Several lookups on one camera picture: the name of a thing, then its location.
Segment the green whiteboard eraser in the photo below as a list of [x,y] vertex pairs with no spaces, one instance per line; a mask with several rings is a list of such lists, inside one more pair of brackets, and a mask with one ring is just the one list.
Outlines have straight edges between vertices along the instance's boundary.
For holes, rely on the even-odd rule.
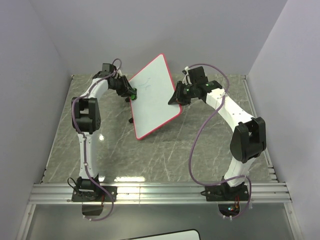
[[137,99],[137,89],[136,89],[136,88],[133,88],[132,94],[131,94],[131,96],[130,96],[130,99],[131,99],[132,101],[134,101],[134,100]]

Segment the red framed whiteboard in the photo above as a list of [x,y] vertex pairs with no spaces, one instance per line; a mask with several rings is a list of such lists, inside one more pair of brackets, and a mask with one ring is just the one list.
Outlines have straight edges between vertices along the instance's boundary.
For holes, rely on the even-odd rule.
[[129,83],[137,90],[137,98],[130,101],[137,140],[142,140],[182,113],[180,105],[168,104],[175,84],[163,53],[136,73]]

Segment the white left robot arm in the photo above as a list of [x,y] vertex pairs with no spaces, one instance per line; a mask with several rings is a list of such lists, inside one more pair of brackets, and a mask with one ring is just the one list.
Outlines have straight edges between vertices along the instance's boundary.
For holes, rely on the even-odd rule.
[[99,183],[96,146],[97,132],[101,127],[99,100],[107,90],[114,90],[128,100],[137,98],[137,90],[121,72],[103,74],[100,71],[88,89],[71,100],[72,126],[80,146],[80,171],[75,190],[83,193],[89,201],[98,200],[104,191]]

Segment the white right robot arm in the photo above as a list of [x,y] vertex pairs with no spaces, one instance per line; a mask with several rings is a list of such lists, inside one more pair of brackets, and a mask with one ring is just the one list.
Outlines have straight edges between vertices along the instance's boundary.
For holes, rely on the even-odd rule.
[[[232,200],[238,195],[238,186],[245,182],[252,163],[267,148],[266,122],[262,117],[253,117],[244,111],[215,80],[198,85],[178,81],[168,104],[185,106],[189,105],[193,98],[203,100],[214,112],[202,124],[192,144],[188,159],[189,175],[195,183],[202,186],[224,184],[220,193],[224,199]],[[220,182],[204,183],[197,180],[192,173],[192,156],[201,132],[216,114],[219,114],[232,130],[229,145],[232,159]]]

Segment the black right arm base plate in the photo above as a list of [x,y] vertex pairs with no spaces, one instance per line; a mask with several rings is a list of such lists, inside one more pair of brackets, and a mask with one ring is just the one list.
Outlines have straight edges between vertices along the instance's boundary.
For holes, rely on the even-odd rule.
[[227,183],[216,186],[206,186],[200,192],[207,202],[231,202],[235,200],[248,201],[249,190],[244,184],[230,187]]

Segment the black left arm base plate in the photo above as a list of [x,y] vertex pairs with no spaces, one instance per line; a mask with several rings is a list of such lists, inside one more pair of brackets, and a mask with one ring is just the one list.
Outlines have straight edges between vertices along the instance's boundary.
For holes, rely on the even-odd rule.
[[74,191],[71,201],[74,203],[88,203],[88,202],[111,202],[116,200],[118,188],[116,186],[103,186],[103,188],[110,193],[109,197],[105,191],[99,187],[97,191],[80,189]]

